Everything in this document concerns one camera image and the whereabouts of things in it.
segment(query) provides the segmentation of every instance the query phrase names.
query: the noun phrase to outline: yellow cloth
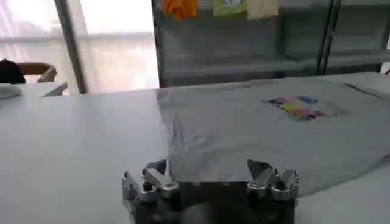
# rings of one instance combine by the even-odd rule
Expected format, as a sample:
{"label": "yellow cloth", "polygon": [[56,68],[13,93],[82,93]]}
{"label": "yellow cloth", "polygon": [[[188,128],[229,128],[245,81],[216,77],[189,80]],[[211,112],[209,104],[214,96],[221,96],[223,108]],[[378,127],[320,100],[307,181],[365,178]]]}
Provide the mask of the yellow cloth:
{"label": "yellow cloth", "polygon": [[213,0],[214,16],[227,16],[246,11],[246,0]]}
{"label": "yellow cloth", "polygon": [[174,19],[197,17],[199,0],[163,0],[165,14],[172,14]]}
{"label": "yellow cloth", "polygon": [[248,19],[262,19],[278,15],[278,0],[246,0]]}

